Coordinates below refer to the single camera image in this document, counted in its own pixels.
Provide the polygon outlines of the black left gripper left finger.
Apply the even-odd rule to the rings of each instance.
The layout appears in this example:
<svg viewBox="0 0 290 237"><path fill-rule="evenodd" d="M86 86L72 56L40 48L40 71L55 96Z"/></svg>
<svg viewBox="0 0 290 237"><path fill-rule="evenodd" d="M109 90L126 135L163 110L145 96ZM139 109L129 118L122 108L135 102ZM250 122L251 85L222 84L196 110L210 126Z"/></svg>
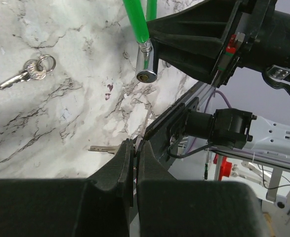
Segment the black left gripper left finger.
<svg viewBox="0 0 290 237"><path fill-rule="evenodd" d="M0 237L127 237L133 144L87 178L0 179Z"/></svg>

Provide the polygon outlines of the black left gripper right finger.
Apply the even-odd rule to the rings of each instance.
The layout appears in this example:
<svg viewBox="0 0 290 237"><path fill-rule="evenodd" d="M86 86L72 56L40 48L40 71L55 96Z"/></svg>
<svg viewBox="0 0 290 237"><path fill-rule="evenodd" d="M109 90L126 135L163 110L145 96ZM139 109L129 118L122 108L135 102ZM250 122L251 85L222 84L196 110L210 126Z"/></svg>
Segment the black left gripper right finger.
<svg viewBox="0 0 290 237"><path fill-rule="evenodd" d="M244 183L178 180L145 141L138 155L137 205L142 237L267 237L254 191Z"/></svg>

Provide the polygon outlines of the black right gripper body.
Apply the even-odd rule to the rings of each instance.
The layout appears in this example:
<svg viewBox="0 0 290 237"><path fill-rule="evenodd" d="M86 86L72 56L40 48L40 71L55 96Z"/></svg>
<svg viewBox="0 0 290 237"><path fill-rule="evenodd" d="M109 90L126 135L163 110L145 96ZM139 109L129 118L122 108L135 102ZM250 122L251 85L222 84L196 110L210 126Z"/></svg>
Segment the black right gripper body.
<svg viewBox="0 0 290 237"><path fill-rule="evenodd" d="M264 19L275 9L275 0L238 0L232 11L232 24L212 71L211 85L219 88L241 64L242 58L254 45Z"/></svg>

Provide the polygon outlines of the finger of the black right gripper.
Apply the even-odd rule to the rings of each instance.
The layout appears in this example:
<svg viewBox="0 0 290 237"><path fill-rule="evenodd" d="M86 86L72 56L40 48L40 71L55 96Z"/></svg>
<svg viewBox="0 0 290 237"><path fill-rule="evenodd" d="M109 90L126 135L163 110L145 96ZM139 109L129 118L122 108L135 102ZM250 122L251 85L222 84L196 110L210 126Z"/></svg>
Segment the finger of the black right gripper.
<svg viewBox="0 0 290 237"><path fill-rule="evenodd" d="M239 0L205 0L147 23L158 57L181 72L211 83L225 43L241 16Z"/></svg>

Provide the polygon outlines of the green cable lock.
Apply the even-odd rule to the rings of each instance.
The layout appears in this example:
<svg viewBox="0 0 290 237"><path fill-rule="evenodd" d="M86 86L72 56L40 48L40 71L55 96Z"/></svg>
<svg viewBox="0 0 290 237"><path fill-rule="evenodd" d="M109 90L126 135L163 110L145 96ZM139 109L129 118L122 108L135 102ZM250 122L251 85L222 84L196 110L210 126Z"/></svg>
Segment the green cable lock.
<svg viewBox="0 0 290 237"><path fill-rule="evenodd" d="M155 52L141 1L123 0L123 3L138 44L135 76L140 82L152 83L157 79L157 69L154 66Z"/></svg>

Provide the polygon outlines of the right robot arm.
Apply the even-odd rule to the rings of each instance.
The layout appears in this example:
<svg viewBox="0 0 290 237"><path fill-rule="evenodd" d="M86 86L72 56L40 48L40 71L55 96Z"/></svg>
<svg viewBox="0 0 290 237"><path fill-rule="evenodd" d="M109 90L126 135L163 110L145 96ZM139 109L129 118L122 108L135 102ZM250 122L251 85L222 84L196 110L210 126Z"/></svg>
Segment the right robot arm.
<svg viewBox="0 0 290 237"><path fill-rule="evenodd" d="M192 112L187 133L218 154L290 171L290 14L274 0L205 0L148 23L158 57L213 87L233 81L254 112Z"/></svg>

